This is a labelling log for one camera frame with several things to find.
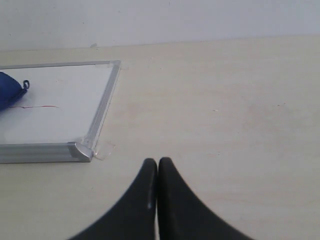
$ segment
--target blue bag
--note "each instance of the blue bag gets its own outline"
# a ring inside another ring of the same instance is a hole
[[[27,92],[30,83],[23,81],[21,85],[9,75],[0,72],[0,111],[11,107],[20,100]]]

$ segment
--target red line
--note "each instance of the red line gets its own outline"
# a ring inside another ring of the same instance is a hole
[[[59,108],[58,106],[44,105],[44,106],[11,106],[10,109],[21,108],[21,109],[35,109],[35,108]]]

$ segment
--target wooden table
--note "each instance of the wooden table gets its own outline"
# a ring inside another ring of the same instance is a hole
[[[247,235],[320,238],[319,36],[0,53],[0,65],[99,60],[122,60],[98,144],[110,155],[0,165],[2,239],[71,237],[162,156]]]

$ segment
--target white wall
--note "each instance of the white wall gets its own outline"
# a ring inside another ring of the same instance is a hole
[[[0,0],[0,51],[320,34],[320,0]]]

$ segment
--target black curved piece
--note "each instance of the black curved piece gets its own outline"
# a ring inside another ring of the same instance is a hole
[[[148,158],[120,200],[70,240],[154,240],[157,164]]]
[[[157,194],[161,240],[251,240],[207,208],[168,157],[159,163]]]

